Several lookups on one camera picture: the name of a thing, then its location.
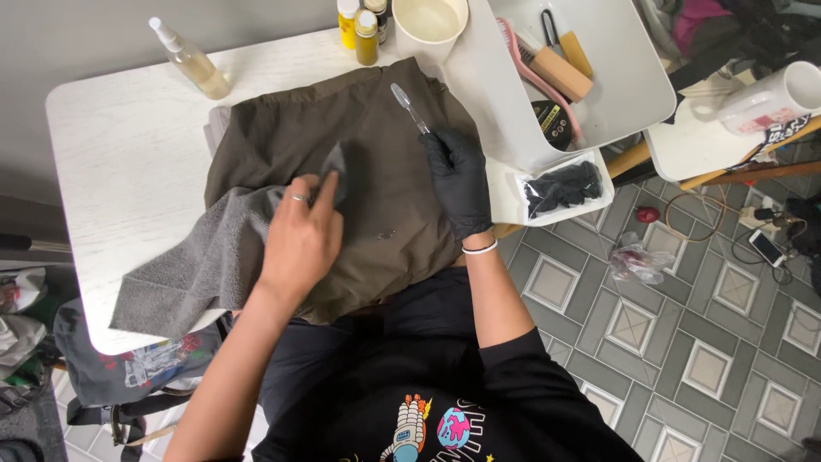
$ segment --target white mug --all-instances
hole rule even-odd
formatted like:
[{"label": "white mug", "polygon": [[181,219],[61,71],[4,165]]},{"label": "white mug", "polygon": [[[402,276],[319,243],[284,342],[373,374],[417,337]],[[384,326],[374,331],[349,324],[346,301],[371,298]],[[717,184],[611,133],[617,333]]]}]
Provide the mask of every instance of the white mug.
[{"label": "white mug", "polygon": [[819,109],[821,70],[797,61],[728,96],[718,121],[736,135],[749,135]]}]

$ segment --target toothbrush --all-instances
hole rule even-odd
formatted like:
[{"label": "toothbrush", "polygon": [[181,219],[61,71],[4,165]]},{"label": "toothbrush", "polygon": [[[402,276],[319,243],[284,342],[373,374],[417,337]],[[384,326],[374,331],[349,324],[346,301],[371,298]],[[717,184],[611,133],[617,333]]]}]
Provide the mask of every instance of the toothbrush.
[{"label": "toothbrush", "polygon": [[564,96],[558,92],[552,85],[544,81],[542,77],[539,77],[538,74],[533,72],[532,69],[527,67],[524,62],[521,60],[522,52],[526,52],[526,49],[523,49],[517,42],[516,42],[516,34],[513,32],[513,26],[510,22],[506,19],[501,17],[496,18],[496,24],[499,26],[499,30],[502,32],[502,37],[505,39],[505,45],[507,45],[507,51],[510,52],[511,58],[513,58],[513,64],[516,66],[516,70],[521,74],[524,78],[526,78],[530,83],[536,85],[536,88],[541,90],[543,93],[547,95],[550,99],[553,100],[554,103],[558,104],[562,107],[565,111],[567,111],[567,118],[570,119],[570,125],[573,130],[573,141],[577,143],[584,144],[584,135],[581,132],[581,126],[579,125],[579,121],[576,120],[576,116],[573,113],[573,110],[570,109],[570,105],[564,99]]},{"label": "toothbrush", "polygon": [[408,98],[405,91],[395,83],[391,84],[391,91],[393,92],[393,96],[397,99],[397,101],[399,101],[399,105],[407,109],[410,116],[413,117],[413,121],[416,122],[416,126],[419,128],[419,131],[422,132],[423,135],[430,133],[428,126],[424,124],[424,121],[416,112],[416,109],[413,109],[413,106],[411,106],[411,100]]}]

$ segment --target yellow bottle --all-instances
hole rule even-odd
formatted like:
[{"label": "yellow bottle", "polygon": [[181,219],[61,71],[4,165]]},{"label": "yellow bottle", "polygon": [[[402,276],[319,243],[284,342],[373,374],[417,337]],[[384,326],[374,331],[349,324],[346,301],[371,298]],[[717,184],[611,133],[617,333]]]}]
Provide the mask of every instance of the yellow bottle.
[{"label": "yellow bottle", "polygon": [[354,18],[359,10],[359,0],[337,0],[337,10],[339,11],[339,33],[342,36],[342,44],[349,49],[354,49],[356,48]]},{"label": "yellow bottle", "polygon": [[356,61],[363,66],[373,66],[379,59],[379,37],[374,12],[362,10],[356,13]]},{"label": "yellow bottle", "polygon": [[197,85],[205,96],[210,99],[222,99],[231,93],[231,86],[205,53],[163,24],[159,18],[151,18],[149,25],[165,45],[168,61]]}]

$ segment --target white bracelet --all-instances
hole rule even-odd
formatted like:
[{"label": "white bracelet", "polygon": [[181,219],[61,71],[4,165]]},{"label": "white bracelet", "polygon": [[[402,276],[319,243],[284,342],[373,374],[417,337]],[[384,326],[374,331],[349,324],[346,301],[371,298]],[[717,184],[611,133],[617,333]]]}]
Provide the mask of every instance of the white bracelet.
[{"label": "white bracelet", "polygon": [[499,244],[499,241],[496,238],[493,238],[493,243],[490,244],[489,247],[485,247],[479,250],[467,250],[465,246],[462,246],[462,251],[468,255],[481,255],[486,252],[492,251],[496,246]]}]

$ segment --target black nitrile glove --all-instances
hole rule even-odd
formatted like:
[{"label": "black nitrile glove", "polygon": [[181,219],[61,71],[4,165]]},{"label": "black nitrile glove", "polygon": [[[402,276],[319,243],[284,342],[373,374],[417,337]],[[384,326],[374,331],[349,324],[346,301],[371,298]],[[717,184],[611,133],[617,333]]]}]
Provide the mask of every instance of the black nitrile glove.
[{"label": "black nitrile glove", "polygon": [[493,226],[484,154],[453,130],[420,135],[428,155],[433,192],[457,241]]}]

